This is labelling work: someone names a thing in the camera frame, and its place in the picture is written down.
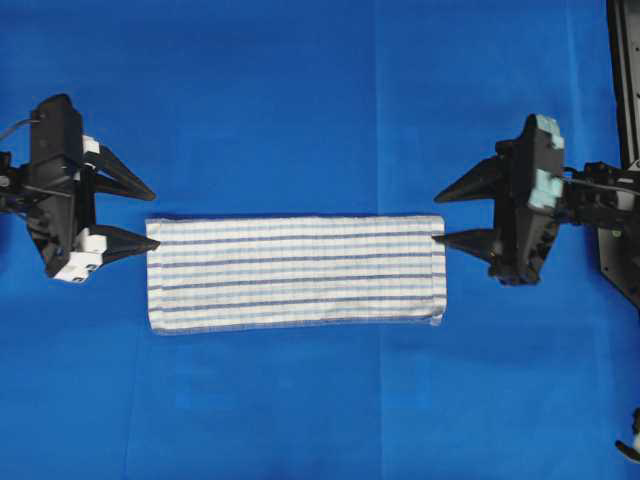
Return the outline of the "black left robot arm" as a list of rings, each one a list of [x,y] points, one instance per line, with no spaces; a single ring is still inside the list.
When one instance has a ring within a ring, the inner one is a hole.
[[[73,284],[112,262],[160,243],[97,222],[95,196],[152,201],[154,192],[107,146],[87,135],[66,94],[42,101],[25,119],[30,157],[15,167],[1,154],[1,211],[24,219],[48,277]]]

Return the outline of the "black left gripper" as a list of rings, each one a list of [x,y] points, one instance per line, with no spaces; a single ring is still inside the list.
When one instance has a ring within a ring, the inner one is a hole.
[[[45,99],[31,119],[26,225],[47,276],[81,284],[107,264],[156,250],[160,241],[97,225],[95,191],[143,201],[155,193],[108,147],[83,135],[70,97]]]

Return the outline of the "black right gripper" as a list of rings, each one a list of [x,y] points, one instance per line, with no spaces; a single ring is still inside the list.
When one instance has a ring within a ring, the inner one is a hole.
[[[476,164],[434,201],[494,200],[494,229],[434,235],[433,240],[489,264],[507,286],[535,285],[557,237],[564,138],[551,117],[529,115],[521,134],[496,143],[496,155]]]

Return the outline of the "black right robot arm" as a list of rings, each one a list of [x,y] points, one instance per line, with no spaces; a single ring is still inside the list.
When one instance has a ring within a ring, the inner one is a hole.
[[[509,286],[535,285],[563,224],[620,232],[622,257],[639,265],[639,174],[603,162],[581,170],[566,166],[557,121],[526,118],[521,134],[496,143],[493,156],[441,191],[437,203],[489,199],[493,226],[436,236],[437,243],[489,265]]]

